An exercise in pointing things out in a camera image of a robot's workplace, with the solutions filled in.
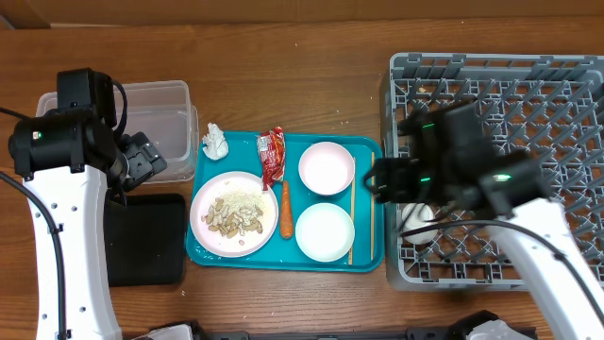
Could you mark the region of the wooden chopstick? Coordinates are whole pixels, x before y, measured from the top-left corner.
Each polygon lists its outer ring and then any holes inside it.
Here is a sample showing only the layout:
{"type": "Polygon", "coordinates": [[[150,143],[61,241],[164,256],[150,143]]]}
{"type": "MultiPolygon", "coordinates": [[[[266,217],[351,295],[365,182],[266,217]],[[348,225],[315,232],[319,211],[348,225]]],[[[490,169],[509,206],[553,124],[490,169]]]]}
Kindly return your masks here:
{"type": "MultiPolygon", "coordinates": [[[[371,154],[371,165],[375,164],[375,153],[371,154]]],[[[370,204],[370,260],[373,261],[375,258],[375,198],[371,195],[370,204]]]]}
{"type": "Polygon", "coordinates": [[[352,162],[352,181],[350,184],[350,220],[351,220],[351,231],[352,231],[352,241],[350,245],[350,249],[348,251],[348,264],[352,265],[354,263],[354,240],[355,240],[355,200],[356,200],[356,158],[353,157],[352,162]]]}

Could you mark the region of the white cup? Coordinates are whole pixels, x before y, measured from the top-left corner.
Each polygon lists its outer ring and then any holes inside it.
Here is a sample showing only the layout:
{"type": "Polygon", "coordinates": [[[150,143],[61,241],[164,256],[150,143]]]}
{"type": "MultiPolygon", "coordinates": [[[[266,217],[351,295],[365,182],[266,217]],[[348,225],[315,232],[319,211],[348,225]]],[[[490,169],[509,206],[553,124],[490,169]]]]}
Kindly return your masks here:
{"type": "MultiPolygon", "coordinates": [[[[404,206],[401,218],[406,222],[403,231],[418,230],[433,224],[434,212],[425,204],[410,203],[404,206]]],[[[432,241],[437,235],[436,230],[425,231],[411,236],[404,236],[403,240],[414,245],[424,245],[432,241]]]]}

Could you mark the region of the white bowl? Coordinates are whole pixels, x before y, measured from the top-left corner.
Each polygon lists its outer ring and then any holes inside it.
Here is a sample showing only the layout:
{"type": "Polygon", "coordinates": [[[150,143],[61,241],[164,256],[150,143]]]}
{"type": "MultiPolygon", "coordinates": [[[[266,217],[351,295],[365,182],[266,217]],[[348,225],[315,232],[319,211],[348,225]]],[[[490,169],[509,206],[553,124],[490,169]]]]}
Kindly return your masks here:
{"type": "Polygon", "coordinates": [[[344,257],[351,245],[351,220],[347,211],[331,203],[317,203],[298,217],[294,237],[310,259],[331,263],[344,257]]]}

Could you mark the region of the red snack wrapper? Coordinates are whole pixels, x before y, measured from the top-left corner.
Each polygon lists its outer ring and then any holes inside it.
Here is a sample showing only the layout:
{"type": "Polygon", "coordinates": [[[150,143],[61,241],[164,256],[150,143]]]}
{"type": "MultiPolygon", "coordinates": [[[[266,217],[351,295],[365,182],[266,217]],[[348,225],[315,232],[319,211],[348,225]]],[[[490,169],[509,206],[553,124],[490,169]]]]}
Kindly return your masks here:
{"type": "Polygon", "coordinates": [[[257,149],[262,168],[263,190],[282,181],[285,171],[286,146],[282,127],[274,127],[257,137],[257,149]]]}

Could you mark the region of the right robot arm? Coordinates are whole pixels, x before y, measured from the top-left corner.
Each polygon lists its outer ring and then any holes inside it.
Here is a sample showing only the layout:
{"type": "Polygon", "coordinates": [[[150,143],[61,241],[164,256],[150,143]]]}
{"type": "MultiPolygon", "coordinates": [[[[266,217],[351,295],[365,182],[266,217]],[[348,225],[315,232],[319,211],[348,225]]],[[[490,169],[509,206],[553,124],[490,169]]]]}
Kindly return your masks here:
{"type": "Polygon", "coordinates": [[[498,154],[474,101],[416,110],[396,131],[410,138],[411,154],[378,159],[364,175],[376,202],[474,212],[472,225],[502,248],[557,337],[602,338],[603,290],[538,161],[520,150],[498,154]]]}

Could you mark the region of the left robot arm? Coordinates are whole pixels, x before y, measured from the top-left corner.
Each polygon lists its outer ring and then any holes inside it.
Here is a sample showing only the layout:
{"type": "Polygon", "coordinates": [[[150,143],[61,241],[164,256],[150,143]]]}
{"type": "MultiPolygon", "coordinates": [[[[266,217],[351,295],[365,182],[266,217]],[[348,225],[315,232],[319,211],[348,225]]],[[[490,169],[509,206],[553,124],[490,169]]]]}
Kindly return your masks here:
{"type": "Polygon", "coordinates": [[[123,86],[90,68],[57,75],[55,108],[18,122],[8,139],[35,235],[40,339],[120,339],[112,307],[104,236],[108,199],[167,167],[146,135],[125,133],[123,86]]]}

